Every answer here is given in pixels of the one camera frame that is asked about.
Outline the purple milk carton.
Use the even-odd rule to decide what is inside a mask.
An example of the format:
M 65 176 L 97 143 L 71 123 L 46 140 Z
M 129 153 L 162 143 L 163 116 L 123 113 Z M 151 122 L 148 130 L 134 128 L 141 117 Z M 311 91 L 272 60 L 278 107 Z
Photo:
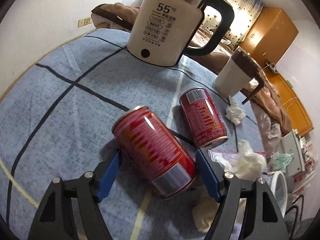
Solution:
M 232 171 L 235 168 L 266 168 L 266 160 L 258 153 L 232 153 L 208 150 L 208 154 L 213 162 L 220 164 L 225 171 Z

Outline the white tissue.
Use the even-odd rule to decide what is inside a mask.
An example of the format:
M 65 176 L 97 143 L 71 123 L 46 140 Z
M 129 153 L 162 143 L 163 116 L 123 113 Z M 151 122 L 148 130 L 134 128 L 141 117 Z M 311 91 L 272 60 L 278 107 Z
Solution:
M 236 158 L 227 162 L 225 172 L 232 172 L 239 179 L 255 181 L 267 169 L 267 162 L 263 155 L 252 150 L 247 140 L 238 141 Z
M 235 125 L 241 124 L 246 117 L 246 112 L 238 105 L 238 103 L 231 97 L 228 97 L 229 105 L 226 108 L 225 117 Z

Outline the beige paper wrapper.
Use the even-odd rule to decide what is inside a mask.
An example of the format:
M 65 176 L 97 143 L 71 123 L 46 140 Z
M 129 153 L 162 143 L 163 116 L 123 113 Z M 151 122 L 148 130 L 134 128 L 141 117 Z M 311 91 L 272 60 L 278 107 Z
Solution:
M 236 214 L 236 219 L 232 231 L 232 235 L 239 235 L 242 221 L 244 218 L 246 199 L 241 198 L 239 200 L 239 207 Z M 215 218 L 219 207 L 219 203 L 217 203 L 212 197 L 206 196 L 202 197 L 198 204 L 196 204 L 192 209 L 193 220 L 196 228 L 199 232 L 207 233 L 209 231 L 210 226 Z

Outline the red drink can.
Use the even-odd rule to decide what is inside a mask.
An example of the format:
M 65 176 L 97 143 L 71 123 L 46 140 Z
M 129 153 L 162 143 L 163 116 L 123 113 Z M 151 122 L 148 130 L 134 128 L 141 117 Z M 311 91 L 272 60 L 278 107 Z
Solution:
M 197 177 L 195 161 L 149 107 L 127 111 L 115 122 L 112 133 L 161 197 L 178 194 Z
M 210 94 L 204 88 L 192 88 L 180 97 L 180 106 L 196 147 L 215 148 L 228 140 L 222 122 Z

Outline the white trash bin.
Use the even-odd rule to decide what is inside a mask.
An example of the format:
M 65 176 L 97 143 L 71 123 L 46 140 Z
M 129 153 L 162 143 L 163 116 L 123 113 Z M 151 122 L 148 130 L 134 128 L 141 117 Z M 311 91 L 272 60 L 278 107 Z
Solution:
M 284 217 L 287 208 L 288 191 L 285 174 L 282 171 L 274 172 L 271 180 L 270 189 Z

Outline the green plastic bag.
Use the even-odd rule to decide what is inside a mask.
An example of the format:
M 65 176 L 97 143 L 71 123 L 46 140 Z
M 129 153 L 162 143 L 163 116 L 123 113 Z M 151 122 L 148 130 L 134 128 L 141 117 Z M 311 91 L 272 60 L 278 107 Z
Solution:
M 292 159 L 293 159 L 292 153 L 276 152 L 272 154 L 270 161 L 268 163 L 269 171 L 270 172 L 281 171 L 283 173 L 286 173 L 286 168 L 291 163 Z

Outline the blue patterned tablecloth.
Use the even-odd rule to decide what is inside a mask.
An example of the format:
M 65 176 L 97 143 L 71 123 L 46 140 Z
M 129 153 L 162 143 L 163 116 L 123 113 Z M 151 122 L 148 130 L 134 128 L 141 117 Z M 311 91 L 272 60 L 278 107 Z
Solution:
M 148 106 L 193 157 L 192 135 L 179 98 L 186 90 L 208 90 L 221 113 L 228 140 L 216 149 L 236 152 L 239 139 L 264 151 L 250 103 L 248 117 L 234 126 L 225 118 L 227 99 L 213 90 L 216 75 L 183 56 L 164 68 L 139 61 L 126 50 L 129 33 L 100 29 L 50 53 L 31 67 L 1 102 L 1 159 L 9 174 L 40 203 L 54 177 L 79 178 L 112 153 L 111 127 L 125 111 Z M 36 207 L 1 170 L 1 215 L 12 233 L 27 239 Z M 146 180 L 124 159 L 100 210 L 113 239 L 204 239 L 191 210 L 206 194 L 196 180 L 169 198 L 151 194 Z

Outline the white nightstand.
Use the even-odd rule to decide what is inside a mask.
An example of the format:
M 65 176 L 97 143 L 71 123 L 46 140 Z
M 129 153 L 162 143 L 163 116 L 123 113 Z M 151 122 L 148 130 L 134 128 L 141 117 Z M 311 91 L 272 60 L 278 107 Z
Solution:
M 293 129 L 290 133 L 281 138 L 284 153 L 291 154 L 292 160 L 286 167 L 289 176 L 296 176 L 305 171 L 303 151 L 300 144 L 299 134 Z

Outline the white brown lidded mug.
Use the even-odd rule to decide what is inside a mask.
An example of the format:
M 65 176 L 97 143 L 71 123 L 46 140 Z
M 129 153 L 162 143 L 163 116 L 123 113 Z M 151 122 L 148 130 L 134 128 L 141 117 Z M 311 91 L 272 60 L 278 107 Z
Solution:
M 264 81 L 259 75 L 260 70 L 259 64 L 245 50 L 238 47 L 214 80 L 214 88 L 224 97 L 233 97 L 252 79 L 256 79 L 258 85 L 242 102 L 244 105 L 264 87 Z

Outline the wooden headboard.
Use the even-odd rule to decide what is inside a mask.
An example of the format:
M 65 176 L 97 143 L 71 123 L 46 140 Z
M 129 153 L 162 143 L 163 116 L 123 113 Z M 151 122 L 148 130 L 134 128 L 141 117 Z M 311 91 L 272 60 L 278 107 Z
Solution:
M 292 128 L 296 129 L 301 137 L 312 131 L 314 127 L 310 116 L 290 84 L 279 73 L 274 74 L 269 67 L 264 69 L 264 73 L 278 92 L 282 105 L 289 114 Z

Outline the wooden wardrobe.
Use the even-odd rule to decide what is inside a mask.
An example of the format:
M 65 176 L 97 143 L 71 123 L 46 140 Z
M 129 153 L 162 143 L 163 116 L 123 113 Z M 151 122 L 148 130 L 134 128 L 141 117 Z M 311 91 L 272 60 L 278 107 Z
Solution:
M 276 64 L 297 34 L 298 29 L 283 9 L 264 7 L 239 46 L 264 67 Z

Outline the white steel electric kettle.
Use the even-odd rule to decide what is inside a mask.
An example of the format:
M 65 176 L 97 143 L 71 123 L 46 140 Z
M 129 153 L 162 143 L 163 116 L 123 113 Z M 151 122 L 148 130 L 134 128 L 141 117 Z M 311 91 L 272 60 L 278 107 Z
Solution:
M 189 43 L 204 20 L 206 7 L 216 9 L 221 21 L 204 47 L 190 47 Z M 178 64 L 184 54 L 210 54 L 233 20 L 233 8 L 224 0 L 143 0 L 127 49 L 141 61 L 171 67 Z

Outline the brown blanket bed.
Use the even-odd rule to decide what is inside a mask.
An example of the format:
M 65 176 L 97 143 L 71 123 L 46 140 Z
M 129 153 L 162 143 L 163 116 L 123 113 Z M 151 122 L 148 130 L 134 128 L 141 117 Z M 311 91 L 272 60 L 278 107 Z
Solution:
M 112 29 L 130 32 L 139 10 L 139 6 L 124 5 L 119 2 L 114 4 L 100 4 L 92 10 L 91 18 L 93 25 L 97 29 L 106 28 L 109 23 L 114 23 L 115 26 L 112 26 Z M 229 60 L 229 56 L 225 53 L 214 51 L 205 56 L 193 56 L 192 59 L 215 74 L 219 74 Z M 283 134 L 291 132 L 291 120 L 287 110 L 283 107 L 278 92 L 267 79 L 264 72 L 260 71 L 259 76 L 264 81 L 264 87 L 253 96 L 252 101 L 280 124 L 280 129 Z

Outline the blue floral curtain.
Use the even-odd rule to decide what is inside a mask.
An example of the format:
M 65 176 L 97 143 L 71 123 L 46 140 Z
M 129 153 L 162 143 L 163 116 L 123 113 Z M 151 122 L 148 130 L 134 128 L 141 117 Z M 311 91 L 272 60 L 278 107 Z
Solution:
M 224 35 L 230 41 L 229 48 L 233 49 L 244 41 L 253 24 L 261 14 L 265 4 L 262 0 L 224 0 L 234 11 L 234 20 Z

